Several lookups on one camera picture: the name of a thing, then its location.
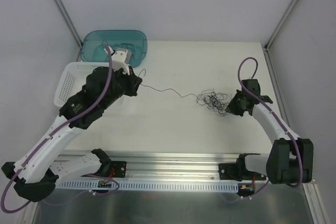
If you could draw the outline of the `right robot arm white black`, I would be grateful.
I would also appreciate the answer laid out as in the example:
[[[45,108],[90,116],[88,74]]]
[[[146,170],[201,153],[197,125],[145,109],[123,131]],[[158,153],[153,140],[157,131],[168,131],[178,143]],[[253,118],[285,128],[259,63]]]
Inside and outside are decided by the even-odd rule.
[[[230,165],[225,174],[242,181],[254,173],[265,175],[276,184],[297,186],[312,181],[313,143],[301,138],[284,122],[272,107],[272,100],[261,95],[258,80],[240,81],[238,90],[226,108],[226,112],[243,116],[247,112],[265,131],[272,147],[269,154],[244,153]]]

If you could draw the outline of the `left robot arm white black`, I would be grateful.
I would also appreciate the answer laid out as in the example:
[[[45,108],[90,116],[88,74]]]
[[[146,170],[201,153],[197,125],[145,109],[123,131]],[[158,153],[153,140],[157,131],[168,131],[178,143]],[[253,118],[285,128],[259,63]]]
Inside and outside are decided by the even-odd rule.
[[[94,149],[87,155],[56,165],[55,159],[84,130],[100,119],[104,111],[122,96],[135,97],[142,79],[133,71],[97,67],[86,77],[82,89],[59,110],[49,131],[23,158],[6,162],[2,171],[18,196],[31,202],[48,197],[67,180],[94,174],[109,177],[113,162],[105,151]]]

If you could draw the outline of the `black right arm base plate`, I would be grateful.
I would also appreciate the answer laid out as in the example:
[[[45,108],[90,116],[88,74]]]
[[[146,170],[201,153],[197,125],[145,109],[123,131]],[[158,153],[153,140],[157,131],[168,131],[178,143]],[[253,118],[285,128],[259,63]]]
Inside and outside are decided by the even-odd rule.
[[[236,163],[220,163],[218,165],[218,173],[220,180],[235,180],[238,182],[254,179],[256,181],[266,180],[265,175],[248,171],[246,168]]]

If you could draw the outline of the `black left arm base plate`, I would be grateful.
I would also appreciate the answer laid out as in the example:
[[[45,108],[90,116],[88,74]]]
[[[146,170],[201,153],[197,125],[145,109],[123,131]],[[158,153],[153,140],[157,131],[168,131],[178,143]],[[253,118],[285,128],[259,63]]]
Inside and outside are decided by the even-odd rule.
[[[127,171],[126,161],[112,161],[108,168],[109,178],[125,178]]]

